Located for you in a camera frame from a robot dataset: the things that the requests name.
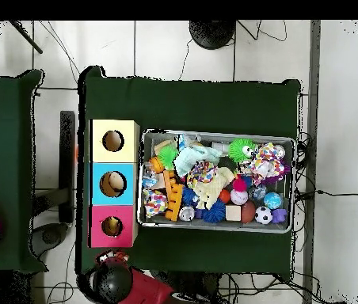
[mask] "red ball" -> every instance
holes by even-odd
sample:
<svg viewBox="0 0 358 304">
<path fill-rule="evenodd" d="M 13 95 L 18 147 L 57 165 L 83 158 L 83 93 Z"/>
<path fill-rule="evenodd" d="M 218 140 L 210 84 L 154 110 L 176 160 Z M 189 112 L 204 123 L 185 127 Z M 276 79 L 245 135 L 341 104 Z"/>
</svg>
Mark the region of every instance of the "red ball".
<svg viewBox="0 0 358 304">
<path fill-rule="evenodd" d="M 227 204 L 230 201 L 230 192 L 226 189 L 221 190 L 219 195 L 219 200 L 221 200 L 223 203 Z"/>
<path fill-rule="evenodd" d="M 246 190 L 246 182 L 241 178 L 236 178 L 233 182 L 233 189 L 235 191 L 243 192 Z"/>
</svg>

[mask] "yellow box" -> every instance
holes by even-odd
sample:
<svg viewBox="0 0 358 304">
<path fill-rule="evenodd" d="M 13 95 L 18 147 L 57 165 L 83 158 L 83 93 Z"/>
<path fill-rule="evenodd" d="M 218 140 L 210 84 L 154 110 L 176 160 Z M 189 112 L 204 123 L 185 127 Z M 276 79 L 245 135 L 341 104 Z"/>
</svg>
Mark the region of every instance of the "yellow box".
<svg viewBox="0 0 358 304">
<path fill-rule="evenodd" d="M 134 120 L 92 122 L 92 159 L 100 163 L 135 163 L 139 155 L 139 125 Z"/>
</svg>

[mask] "box with round hole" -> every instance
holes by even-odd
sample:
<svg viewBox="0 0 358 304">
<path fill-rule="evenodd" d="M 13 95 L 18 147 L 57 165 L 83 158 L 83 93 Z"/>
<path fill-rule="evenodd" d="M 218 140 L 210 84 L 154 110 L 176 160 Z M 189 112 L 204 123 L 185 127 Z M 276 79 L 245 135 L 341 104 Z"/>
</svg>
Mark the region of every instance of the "box with round hole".
<svg viewBox="0 0 358 304">
<path fill-rule="evenodd" d="M 134 163 L 139 155 L 139 125 L 134 120 L 91 120 L 93 162 Z"/>
<path fill-rule="evenodd" d="M 136 163 L 92 163 L 92 205 L 134 205 Z"/>
<path fill-rule="evenodd" d="M 138 233 L 134 208 L 134 205 L 92 206 L 89 247 L 132 247 Z"/>
</svg>

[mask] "soccer ball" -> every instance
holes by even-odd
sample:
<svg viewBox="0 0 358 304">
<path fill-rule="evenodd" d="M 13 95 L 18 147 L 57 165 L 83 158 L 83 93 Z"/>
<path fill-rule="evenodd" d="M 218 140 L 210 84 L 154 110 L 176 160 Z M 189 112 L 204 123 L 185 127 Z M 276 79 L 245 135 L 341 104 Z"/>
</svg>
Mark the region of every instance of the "soccer ball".
<svg viewBox="0 0 358 304">
<path fill-rule="evenodd" d="M 272 221 L 271 211 L 267 207 L 259 207 L 255 211 L 255 220 L 261 224 L 268 225 Z"/>
</svg>

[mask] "dark green cloth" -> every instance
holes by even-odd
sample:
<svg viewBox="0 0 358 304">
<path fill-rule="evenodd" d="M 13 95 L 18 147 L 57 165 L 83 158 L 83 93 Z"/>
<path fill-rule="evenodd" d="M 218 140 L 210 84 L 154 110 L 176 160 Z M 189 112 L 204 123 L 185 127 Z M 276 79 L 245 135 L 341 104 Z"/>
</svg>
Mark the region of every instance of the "dark green cloth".
<svg viewBox="0 0 358 304">
<path fill-rule="evenodd" d="M 300 84 L 260 82 L 166 82 L 147 78 L 105 78 L 101 68 L 82 73 L 79 112 L 88 120 L 134 120 L 142 129 L 161 128 L 246 135 L 297 136 Z M 104 249 L 87 247 L 88 178 L 84 178 L 82 265 L 86 272 Z M 259 234 L 140 227 L 128 254 L 141 269 L 206 272 L 266 272 L 290 278 L 291 232 Z"/>
<path fill-rule="evenodd" d="M 0 270 L 45 270 L 29 249 L 32 214 L 32 91 L 42 72 L 0 77 Z"/>
</svg>

